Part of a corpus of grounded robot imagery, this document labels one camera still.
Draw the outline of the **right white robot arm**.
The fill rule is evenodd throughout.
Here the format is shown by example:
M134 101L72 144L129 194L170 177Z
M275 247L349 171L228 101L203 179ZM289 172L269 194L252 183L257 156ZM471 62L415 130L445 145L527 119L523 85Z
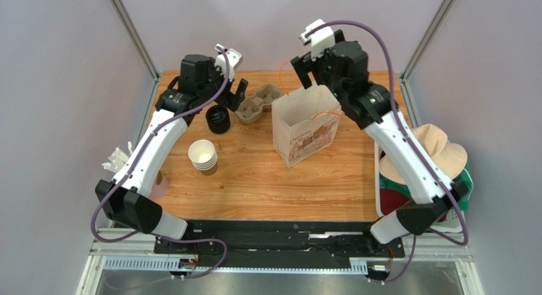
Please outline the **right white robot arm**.
M363 232L366 247L379 249L407 235L421 235L454 208L468 193L467 186L454 182L415 140L397 108L393 88L371 82L368 56L356 41L346 41L342 31L319 25L300 35L311 51L295 57L291 64L304 88L326 86L344 114L365 131L398 169L411 194L409 202L374 221Z

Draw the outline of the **stack of paper cups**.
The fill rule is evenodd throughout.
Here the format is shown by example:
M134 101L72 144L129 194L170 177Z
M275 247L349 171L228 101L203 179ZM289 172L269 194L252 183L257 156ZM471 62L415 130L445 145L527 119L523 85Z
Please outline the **stack of paper cups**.
M218 171L218 154L209 140L195 141L188 150L192 165L203 175L212 176Z

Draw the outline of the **paper takeout bag orange handles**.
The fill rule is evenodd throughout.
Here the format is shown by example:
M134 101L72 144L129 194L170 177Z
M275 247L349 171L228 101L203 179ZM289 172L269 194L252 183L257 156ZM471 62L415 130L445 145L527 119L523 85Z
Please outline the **paper takeout bag orange handles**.
M338 100L324 85L313 81L309 88L286 91L272 103L274 149L291 168L333 143L341 116Z

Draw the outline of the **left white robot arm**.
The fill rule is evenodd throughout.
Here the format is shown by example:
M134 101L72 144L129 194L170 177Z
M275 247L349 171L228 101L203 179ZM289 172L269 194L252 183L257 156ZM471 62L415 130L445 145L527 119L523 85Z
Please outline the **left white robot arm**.
M106 217L134 232L182 239L188 222L168 213L151 198L158 173L180 136L204 107L215 102L236 111L248 82L230 91L235 70L242 63L236 50L220 49L217 57L186 55L179 76L159 96L150 124L135 151L110 181L95 187Z

